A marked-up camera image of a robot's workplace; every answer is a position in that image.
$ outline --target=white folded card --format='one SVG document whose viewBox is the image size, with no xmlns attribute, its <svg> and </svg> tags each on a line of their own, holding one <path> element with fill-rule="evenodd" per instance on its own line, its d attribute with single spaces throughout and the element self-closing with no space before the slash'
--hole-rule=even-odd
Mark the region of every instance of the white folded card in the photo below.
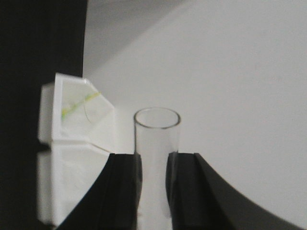
<svg viewBox="0 0 307 230">
<path fill-rule="evenodd" d="M 48 161 L 38 156 L 42 222 L 59 225 L 95 181 L 115 152 L 114 122 L 114 106 L 89 80 L 57 73 L 54 83 L 43 85 L 38 138 L 51 155 Z"/>
</svg>

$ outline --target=white wall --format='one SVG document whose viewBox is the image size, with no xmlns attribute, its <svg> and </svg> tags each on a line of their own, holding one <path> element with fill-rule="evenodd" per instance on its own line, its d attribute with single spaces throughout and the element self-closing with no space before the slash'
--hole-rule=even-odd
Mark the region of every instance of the white wall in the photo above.
<svg viewBox="0 0 307 230">
<path fill-rule="evenodd" d="M 307 228 L 307 2 L 89 1 L 84 77 L 118 114 L 182 115 L 180 150 L 200 152 L 238 191 Z"/>
</svg>

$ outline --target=clear glass cylinder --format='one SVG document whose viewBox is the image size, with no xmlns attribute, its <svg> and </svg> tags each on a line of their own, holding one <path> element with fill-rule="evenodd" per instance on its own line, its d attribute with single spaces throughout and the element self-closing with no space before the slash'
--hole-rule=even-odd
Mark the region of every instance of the clear glass cylinder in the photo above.
<svg viewBox="0 0 307 230">
<path fill-rule="evenodd" d="M 138 230 L 171 229 L 165 175 L 169 154 L 178 152 L 180 120 L 177 112 L 161 107 L 134 115 L 135 153 L 142 159 Z"/>
</svg>

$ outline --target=black background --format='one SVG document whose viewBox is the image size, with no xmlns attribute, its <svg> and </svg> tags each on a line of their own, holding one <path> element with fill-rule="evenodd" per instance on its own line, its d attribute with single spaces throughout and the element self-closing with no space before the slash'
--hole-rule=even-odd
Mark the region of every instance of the black background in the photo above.
<svg viewBox="0 0 307 230">
<path fill-rule="evenodd" d="M 86 0 L 0 0 L 0 230 L 36 219 L 41 85 L 82 76 Z"/>
</svg>

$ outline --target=glass tube rim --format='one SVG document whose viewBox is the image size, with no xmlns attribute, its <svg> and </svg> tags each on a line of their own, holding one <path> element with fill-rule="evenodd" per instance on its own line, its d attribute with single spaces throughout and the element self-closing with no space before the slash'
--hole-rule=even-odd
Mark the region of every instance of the glass tube rim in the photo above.
<svg viewBox="0 0 307 230">
<path fill-rule="evenodd" d="M 137 119 L 137 116 L 138 116 L 139 113 L 144 112 L 144 111 L 148 111 L 148 110 L 152 110 L 152 109 L 168 110 L 169 112 L 172 112 L 172 113 L 174 113 L 177 116 L 177 121 L 174 124 L 169 125 L 169 126 L 147 126 L 147 125 L 143 124 L 142 122 L 140 122 Z M 147 108 L 143 108 L 143 109 L 138 110 L 134 114 L 133 120 L 134 120 L 134 124 L 138 124 L 138 125 L 140 125 L 142 127 L 145 127 L 145 128 L 150 128 L 150 129 L 168 129 L 168 128 L 172 128 L 172 127 L 175 127 L 175 126 L 179 125 L 180 122 L 181 122 L 181 117 L 180 117 L 179 113 L 177 113 L 175 110 L 172 110 L 172 109 L 169 109 L 169 108 L 165 108 L 165 107 L 154 106 L 154 107 L 147 107 Z"/>
</svg>

